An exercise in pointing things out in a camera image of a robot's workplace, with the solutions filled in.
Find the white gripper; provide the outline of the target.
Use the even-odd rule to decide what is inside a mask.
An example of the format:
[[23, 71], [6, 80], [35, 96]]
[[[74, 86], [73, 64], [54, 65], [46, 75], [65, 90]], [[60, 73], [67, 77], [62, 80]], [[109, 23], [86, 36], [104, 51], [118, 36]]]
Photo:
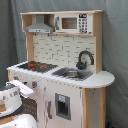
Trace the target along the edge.
[[34, 91], [31, 88], [27, 87], [26, 85], [24, 85], [22, 82], [19, 82], [18, 80], [12, 80], [11, 84], [14, 84], [19, 88], [20, 94], [24, 98], [28, 98], [31, 94], [34, 93]]

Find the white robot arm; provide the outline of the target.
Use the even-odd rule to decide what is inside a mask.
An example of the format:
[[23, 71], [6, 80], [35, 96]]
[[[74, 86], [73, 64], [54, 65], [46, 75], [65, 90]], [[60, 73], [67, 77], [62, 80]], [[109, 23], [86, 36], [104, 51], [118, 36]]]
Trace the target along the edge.
[[5, 110], [0, 112], [0, 119], [16, 116], [13, 121], [0, 124], [0, 128], [38, 128], [37, 121], [32, 115], [22, 114], [21, 97], [28, 98], [33, 93], [32, 89], [18, 80], [12, 80], [0, 87], [0, 105], [5, 105]]

